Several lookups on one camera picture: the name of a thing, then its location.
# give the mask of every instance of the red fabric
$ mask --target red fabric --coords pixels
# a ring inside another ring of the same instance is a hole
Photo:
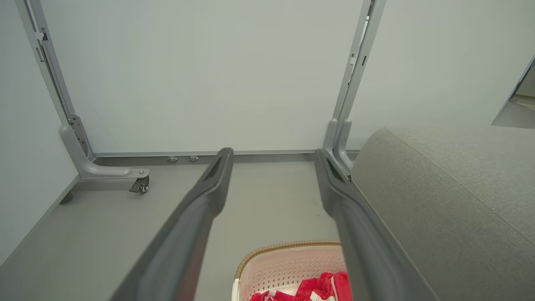
[[[323,273],[320,278],[303,280],[295,296],[280,291],[256,293],[250,301],[352,301],[351,287],[346,272]]]

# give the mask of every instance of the whiteboard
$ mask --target whiteboard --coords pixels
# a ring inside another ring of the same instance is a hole
[[[315,149],[361,0],[41,0],[93,151]]]
[[[14,1],[0,1],[0,265],[78,172]]]
[[[348,149],[394,125],[490,125],[535,55],[535,1],[386,2]]]

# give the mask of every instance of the white board surface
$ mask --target white board surface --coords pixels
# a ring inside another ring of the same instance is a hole
[[[321,147],[362,6],[41,3],[95,153]]]
[[[0,2],[0,265],[78,172],[19,12]]]
[[[388,0],[348,149],[383,126],[490,125],[535,55],[533,12],[535,1]]]

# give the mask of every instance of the laundry basket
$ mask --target laundry basket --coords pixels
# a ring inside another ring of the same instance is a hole
[[[340,271],[347,269],[342,247],[334,240],[263,247],[241,261],[232,286],[232,301],[249,301],[253,294],[268,290],[295,295],[301,281]]]

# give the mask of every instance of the brown woven basket rim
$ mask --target brown woven basket rim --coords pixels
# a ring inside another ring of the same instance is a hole
[[[243,268],[245,268],[245,265],[247,265],[247,263],[249,263],[254,257],[260,254],[284,250],[284,249],[291,249],[295,247],[309,247],[309,246],[340,246],[340,242],[337,240],[333,240],[333,239],[301,240],[298,242],[289,242],[289,243],[261,247],[260,249],[256,249],[252,251],[251,253],[249,253],[247,256],[245,256],[245,258],[241,261],[240,265],[238,266],[238,270],[236,271],[234,278],[235,279],[240,278],[241,273],[243,272]]]

